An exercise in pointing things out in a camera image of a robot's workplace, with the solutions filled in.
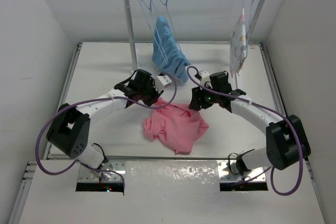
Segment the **pink t shirt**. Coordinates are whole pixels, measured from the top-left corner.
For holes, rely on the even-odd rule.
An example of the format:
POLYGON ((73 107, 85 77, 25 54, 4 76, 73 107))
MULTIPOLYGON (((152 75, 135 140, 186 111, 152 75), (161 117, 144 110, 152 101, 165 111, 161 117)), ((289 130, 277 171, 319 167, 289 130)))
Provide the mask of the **pink t shirt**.
POLYGON ((187 104, 171 103, 155 109, 149 118, 144 119, 143 127, 149 140, 160 140, 175 154, 189 154, 209 125, 199 112, 190 110, 187 104))

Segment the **blue wire hanger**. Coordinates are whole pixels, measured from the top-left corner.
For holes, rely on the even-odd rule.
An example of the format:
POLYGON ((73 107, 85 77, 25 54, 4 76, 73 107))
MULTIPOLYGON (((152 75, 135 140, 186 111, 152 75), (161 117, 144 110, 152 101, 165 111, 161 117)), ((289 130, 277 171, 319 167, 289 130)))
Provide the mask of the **blue wire hanger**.
POLYGON ((163 49, 163 45, 162 45, 162 41, 161 41, 161 37, 159 35, 157 26, 156 26, 156 22, 154 21, 154 16, 153 16, 153 10, 152 10, 152 0, 149 0, 149 4, 147 5, 146 2, 144 0, 138 0, 139 5, 141 7, 142 13, 144 15, 144 18, 146 20, 146 23, 149 27, 149 29, 153 32, 153 41, 156 44, 162 59, 164 60, 165 64, 168 65, 168 59, 167 59, 167 55, 165 50, 163 49), (148 18, 148 15, 145 13, 144 9, 147 9, 149 11, 150 17, 151 17, 151 21, 152 21, 152 25, 150 24, 150 20, 148 18))

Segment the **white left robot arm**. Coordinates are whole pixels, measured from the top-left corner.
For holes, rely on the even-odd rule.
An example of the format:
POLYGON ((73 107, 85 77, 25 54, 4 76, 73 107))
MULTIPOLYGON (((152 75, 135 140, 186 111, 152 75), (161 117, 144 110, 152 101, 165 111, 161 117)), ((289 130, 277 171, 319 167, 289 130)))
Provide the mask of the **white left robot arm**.
POLYGON ((135 101, 142 101, 146 106, 153 105, 171 83, 168 76, 153 77, 139 69, 106 94, 86 104, 65 103, 59 108, 60 114, 52 121, 47 140, 68 157, 99 169, 107 159, 88 144, 90 127, 135 101))

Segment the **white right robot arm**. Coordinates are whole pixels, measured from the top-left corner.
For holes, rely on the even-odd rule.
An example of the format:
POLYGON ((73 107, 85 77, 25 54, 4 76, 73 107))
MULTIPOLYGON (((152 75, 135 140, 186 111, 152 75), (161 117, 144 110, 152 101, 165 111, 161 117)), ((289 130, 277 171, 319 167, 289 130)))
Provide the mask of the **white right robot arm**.
POLYGON ((197 84, 192 89, 191 110, 200 111, 218 104, 251 123, 266 137, 264 148, 252 149, 236 157, 233 174, 245 175, 259 167, 284 170, 311 154, 302 122, 296 115, 283 116, 256 105, 245 91, 232 89, 227 71, 214 74, 197 71, 190 80, 197 84))

